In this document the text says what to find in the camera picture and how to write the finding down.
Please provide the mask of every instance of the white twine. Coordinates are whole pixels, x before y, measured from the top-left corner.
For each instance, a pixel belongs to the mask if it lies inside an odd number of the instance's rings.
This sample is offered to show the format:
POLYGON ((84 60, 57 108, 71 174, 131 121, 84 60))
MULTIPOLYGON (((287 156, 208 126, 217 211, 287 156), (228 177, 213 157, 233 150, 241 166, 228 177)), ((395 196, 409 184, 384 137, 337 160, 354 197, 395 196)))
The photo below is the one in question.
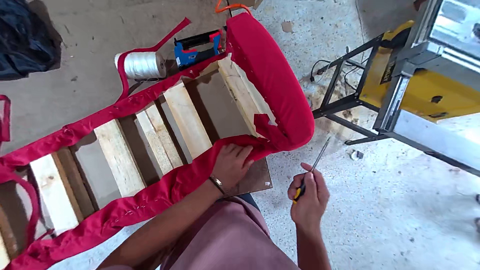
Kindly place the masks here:
MULTIPOLYGON (((115 66, 121 53, 115 55, 115 66)), ((125 73, 129 79, 165 78, 167 70, 163 57, 156 52, 131 52, 125 57, 125 73)))

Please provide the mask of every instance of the hand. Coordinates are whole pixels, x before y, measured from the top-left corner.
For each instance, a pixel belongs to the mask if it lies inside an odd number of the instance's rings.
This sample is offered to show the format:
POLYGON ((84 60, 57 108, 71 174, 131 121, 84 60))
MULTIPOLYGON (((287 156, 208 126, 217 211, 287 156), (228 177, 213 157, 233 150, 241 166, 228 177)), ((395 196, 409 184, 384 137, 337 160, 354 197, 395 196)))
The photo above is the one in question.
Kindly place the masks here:
MULTIPOLYGON (((302 162, 301 166, 307 171, 312 169, 312 166, 307 163, 302 162)), ((325 213, 330 193, 322 174, 313 170, 313 173, 307 172, 293 177, 293 181, 288 188, 288 198, 290 200, 293 200, 297 193, 302 178, 305 181, 305 193, 296 204, 292 204, 290 214, 298 228, 305 232, 315 232, 320 229, 320 219, 325 213)))
POLYGON ((212 176, 222 182, 222 189, 228 192, 245 176, 253 160, 245 161, 252 146, 224 145, 220 149, 213 167, 212 176))

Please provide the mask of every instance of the wristband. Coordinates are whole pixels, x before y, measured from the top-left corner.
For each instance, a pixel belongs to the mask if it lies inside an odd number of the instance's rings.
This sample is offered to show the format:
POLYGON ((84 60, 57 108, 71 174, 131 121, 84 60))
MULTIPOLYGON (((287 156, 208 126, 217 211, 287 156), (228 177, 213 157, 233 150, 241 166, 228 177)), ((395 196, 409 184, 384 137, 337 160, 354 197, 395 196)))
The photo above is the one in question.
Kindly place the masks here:
POLYGON ((225 195, 225 191, 222 189, 222 182, 218 178, 210 176, 208 179, 210 179, 210 181, 212 181, 212 183, 220 190, 220 192, 225 195))

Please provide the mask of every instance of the sawdust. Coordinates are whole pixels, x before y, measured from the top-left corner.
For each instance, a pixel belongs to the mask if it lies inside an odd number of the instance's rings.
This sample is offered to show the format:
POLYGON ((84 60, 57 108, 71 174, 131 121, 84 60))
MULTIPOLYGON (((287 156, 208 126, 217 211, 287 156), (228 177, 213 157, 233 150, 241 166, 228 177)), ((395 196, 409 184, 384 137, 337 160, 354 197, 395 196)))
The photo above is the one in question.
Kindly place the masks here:
MULTIPOLYGON (((309 78, 304 77, 299 80, 300 85, 304 87, 304 94, 307 98, 311 110, 318 109, 322 103, 322 100, 325 96, 325 92, 327 90, 327 86, 324 85, 314 85, 310 83, 309 78)), ((344 98, 355 91, 346 85, 344 82, 337 82, 335 87, 335 91, 332 94, 332 98, 330 102, 334 102, 341 98, 344 98)), ((368 113, 368 109, 358 106, 355 108, 351 108, 342 112, 336 113, 337 116, 340 116, 354 124, 362 125, 363 127, 370 129, 371 128, 371 118, 372 115, 368 113)), ((334 136, 336 140, 340 144, 343 144, 346 140, 362 138, 363 136, 354 132, 353 130, 346 128, 336 122, 333 122, 325 117, 315 119, 315 127, 323 132, 326 132, 327 135, 334 136)))

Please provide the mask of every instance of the yellow table saw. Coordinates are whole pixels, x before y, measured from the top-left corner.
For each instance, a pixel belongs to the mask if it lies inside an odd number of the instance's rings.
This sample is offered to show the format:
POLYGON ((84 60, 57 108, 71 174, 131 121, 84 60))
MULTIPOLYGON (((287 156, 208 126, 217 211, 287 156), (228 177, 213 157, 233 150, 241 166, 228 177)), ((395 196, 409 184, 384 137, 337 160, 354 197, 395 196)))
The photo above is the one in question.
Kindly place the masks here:
POLYGON ((438 126, 480 112, 480 8, 470 0, 429 0, 417 20, 386 32, 316 73, 335 67, 315 118, 326 117, 366 138, 395 138, 480 176, 480 145, 438 126), (365 63, 351 58, 370 50, 365 63), (363 69, 355 93, 330 103, 345 65, 363 69), (337 112, 364 106, 378 113, 373 133, 337 112))

